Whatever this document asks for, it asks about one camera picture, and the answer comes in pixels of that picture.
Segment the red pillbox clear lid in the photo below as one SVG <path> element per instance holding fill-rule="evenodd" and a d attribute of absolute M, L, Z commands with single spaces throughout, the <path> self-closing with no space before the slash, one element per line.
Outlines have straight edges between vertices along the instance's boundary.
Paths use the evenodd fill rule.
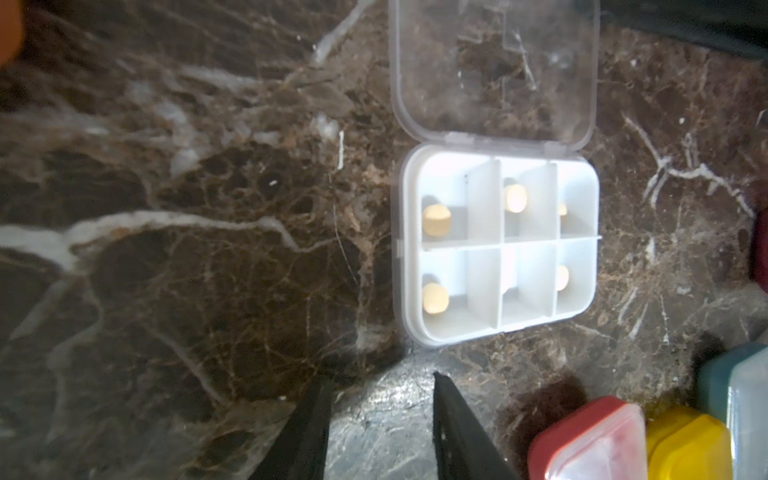
<path fill-rule="evenodd" d="M 531 479 L 646 479 L 645 417 L 614 396 L 593 400 L 533 440 Z"/>

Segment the white pillbox with amber lid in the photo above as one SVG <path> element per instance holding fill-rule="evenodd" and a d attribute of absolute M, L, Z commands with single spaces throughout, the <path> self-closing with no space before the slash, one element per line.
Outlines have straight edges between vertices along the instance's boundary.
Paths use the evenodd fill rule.
<path fill-rule="evenodd" d="M 689 407 L 676 407 L 649 423 L 647 450 L 649 479 L 733 478 L 728 428 Z"/>

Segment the purple pillbox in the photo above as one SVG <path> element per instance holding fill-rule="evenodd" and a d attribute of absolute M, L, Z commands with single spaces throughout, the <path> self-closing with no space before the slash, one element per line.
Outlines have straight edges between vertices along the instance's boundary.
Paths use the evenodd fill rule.
<path fill-rule="evenodd" d="M 752 241 L 751 276 L 768 293 L 768 211 L 756 217 Z"/>

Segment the white pillbox clear lid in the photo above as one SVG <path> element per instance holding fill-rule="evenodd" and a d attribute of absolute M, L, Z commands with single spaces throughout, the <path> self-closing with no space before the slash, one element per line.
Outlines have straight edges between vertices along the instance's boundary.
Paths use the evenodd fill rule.
<path fill-rule="evenodd" d="M 395 312 L 442 347 L 568 319 L 596 292 L 595 1 L 393 1 Z"/>

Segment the orange pillbox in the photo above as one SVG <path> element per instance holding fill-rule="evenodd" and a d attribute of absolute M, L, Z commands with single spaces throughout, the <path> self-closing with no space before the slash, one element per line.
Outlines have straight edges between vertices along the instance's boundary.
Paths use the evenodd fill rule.
<path fill-rule="evenodd" d="M 0 1 L 0 64 L 7 65 L 24 42 L 24 13 L 21 0 Z"/>

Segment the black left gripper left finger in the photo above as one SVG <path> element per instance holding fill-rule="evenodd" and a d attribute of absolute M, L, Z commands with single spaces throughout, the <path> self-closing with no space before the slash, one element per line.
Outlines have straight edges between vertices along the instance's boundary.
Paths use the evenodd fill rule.
<path fill-rule="evenodd" d="M 313 379 L 250 479 L 323 479 L 332 405 L 331 381 Z"/>

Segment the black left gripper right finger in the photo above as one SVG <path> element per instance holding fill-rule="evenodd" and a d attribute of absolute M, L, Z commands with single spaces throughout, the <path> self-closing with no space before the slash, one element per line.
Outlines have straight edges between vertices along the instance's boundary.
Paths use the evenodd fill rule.
<path fill-rule="evenodd" d="M 518 479 L 454 382 L 434 373 L 433 443 L 439 479 Z"/>

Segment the teal rectangular pillbox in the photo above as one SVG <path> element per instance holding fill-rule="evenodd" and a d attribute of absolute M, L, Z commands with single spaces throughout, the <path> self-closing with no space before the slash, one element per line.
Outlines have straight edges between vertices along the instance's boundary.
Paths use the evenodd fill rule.
<path fill-rule="evenodd" d="M 698 408 L 730 432 L 733 477 L 767 477 L 767 346 L 750 342 L 705 362 L 697 373 Z"/>

